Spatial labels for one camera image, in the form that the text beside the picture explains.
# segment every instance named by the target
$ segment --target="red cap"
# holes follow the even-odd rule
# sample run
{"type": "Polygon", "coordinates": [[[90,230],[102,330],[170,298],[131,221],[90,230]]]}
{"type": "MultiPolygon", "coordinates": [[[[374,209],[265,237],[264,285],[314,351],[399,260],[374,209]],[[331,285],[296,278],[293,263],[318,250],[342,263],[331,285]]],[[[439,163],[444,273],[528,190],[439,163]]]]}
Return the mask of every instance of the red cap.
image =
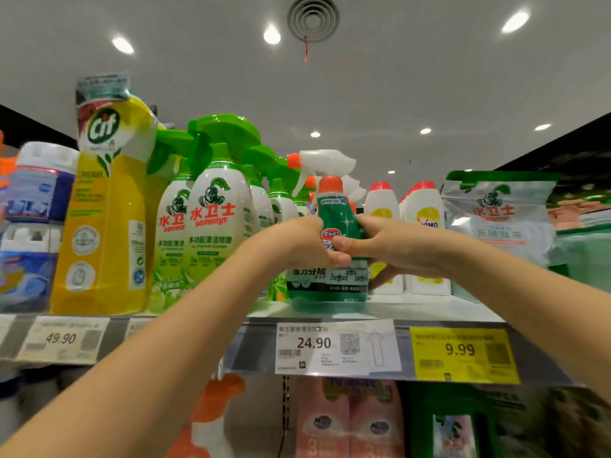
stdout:
{"type": "Polygon", "coordinates": [[[301,157],[299,153],[289,154],[286,157],[286,164],[289,169],[301,169],[301,157]]]}
{"type": "Polygon", "coordinates": [[[411,189],[411,191],[416,191],[419,189],[434,189],[436,190],[437,188],[435,187],[435,184],[432,181],[429,180],[423,180],[423,181],[419,181],[418,183],[416,183],[414,185],[414,187],[411,189]]]}
{"type": "Polygon", "coordinates": [[[323,176],[318,185],[319,193],[343,193],[343,183],[339,176],[323,176]]]}
{"type": "Polygon", "coordinates": [[[369,191],[377,191],[379,189],[392,189],[387,181],[377,181],[371,185],[369,191]]]}
{"type": "Polygon", "coordinates": [[[306,188],[316,188],[316,177],[313,175],[310,175],[308,178],[305,179],[305,187],[306,188]]]}

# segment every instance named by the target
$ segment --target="ceiling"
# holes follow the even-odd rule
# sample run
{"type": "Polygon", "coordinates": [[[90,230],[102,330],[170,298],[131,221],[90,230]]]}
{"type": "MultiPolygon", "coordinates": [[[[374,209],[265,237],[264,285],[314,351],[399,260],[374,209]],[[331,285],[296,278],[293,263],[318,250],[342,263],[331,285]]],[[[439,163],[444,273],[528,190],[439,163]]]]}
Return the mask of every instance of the ceiling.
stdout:
{"type": "Polygon", "coordinates": [[[333,1],[339,26],[304,62],[286,26],[294,0],[3,0],[0,104],[73,136],[76,78],[129,70],[163,122],[241,114],[277,154],[340,149],[361,185],[387,179],[398,196],[609,111],[611,0],[333,1]],[[521,9],[528,22],[502,35],[521,9]]]}

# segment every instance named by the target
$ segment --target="pink package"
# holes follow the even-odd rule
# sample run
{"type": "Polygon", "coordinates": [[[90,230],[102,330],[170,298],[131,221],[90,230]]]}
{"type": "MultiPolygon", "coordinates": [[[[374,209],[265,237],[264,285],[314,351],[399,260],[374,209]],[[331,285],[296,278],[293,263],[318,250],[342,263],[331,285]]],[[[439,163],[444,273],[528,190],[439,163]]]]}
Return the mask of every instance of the pink package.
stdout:
{"type": "Polygon", "coordinates": [[[303,377],[299,387],[296,458],[349,458],[348,397],[325,397],[321,377],[303,377]]]}
{"type": "Polygon", "coordinates": [[[401,399],[394,381],[382,382],[384,395],[351,398],[351,458],[403,458],[405,456],[401,399]]]}

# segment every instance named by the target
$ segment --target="supermarket shelf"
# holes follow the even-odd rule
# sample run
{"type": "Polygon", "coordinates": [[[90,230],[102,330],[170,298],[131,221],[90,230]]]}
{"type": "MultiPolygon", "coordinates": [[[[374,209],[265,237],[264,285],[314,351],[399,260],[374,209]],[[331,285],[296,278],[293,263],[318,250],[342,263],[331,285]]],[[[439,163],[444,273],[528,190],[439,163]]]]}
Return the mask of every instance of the supermarket shelf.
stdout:
{"type": "MultiPolygon", "coordinates": [[[[225,370],[274,372],[276,325],[279,322],[326,323],[356,319],[393,319],[401,356],[401,372],[377,372],[376,378],[416,380],[409,327],[462,327],[506,329],[523,384],[576,385],[538,347],[513,330],[484,305],[455,296],[373,295],[362,308],[321,304],[325,314],[297,311],[285,302],[257,301],[225,353],[225,370]]],[[[124,340],[130,322],[146,322],[151,316],[112,317],[103,334],[97,360],[110,354],[124,340]]],[[[0,345],[0,359],[15,360],[36,315],[18,315],[0,345]]]]}

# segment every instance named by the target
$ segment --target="barcode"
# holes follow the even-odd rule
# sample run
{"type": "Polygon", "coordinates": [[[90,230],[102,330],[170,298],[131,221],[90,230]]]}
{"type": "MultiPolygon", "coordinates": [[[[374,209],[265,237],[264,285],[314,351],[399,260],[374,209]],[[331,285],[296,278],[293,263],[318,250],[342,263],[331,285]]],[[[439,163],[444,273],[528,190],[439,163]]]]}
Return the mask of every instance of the barcode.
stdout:
{"type": "Polygon", "coordinates": [[[25,352],[40,352],[46,348],[46,343],[27,343],[25,352]]]}
{"type": "Polygon", "coordinates": [[[420,367],[424,368],[424,369],[443,368],[444,367],[444,361],[443,360],[424,360],[424,359],[421,359],[420,360],[420,367]]]}
{"type": "Polygon", "coordinates": [[[103,331],[99,329],[88,329],[82,337],[81,350],[89,351],[98,348],[103,331]]]}
{"type": "Polygon", "coordinates": [[[278,357],[294,358],[301,356],[301,349],[278,349],[278,357]]]}
{"type": "Polygon", "coordinates": [[[486,356],[490,364],[508,364],[511,365],[509,351],[503,343],[486,344],[486,356]]]}
{"type": "Polygon", "coordinates": [[[356,333],[340,333],[340,352],[342,355],[356,355],[361,351],[361,340],[356,333]]]}

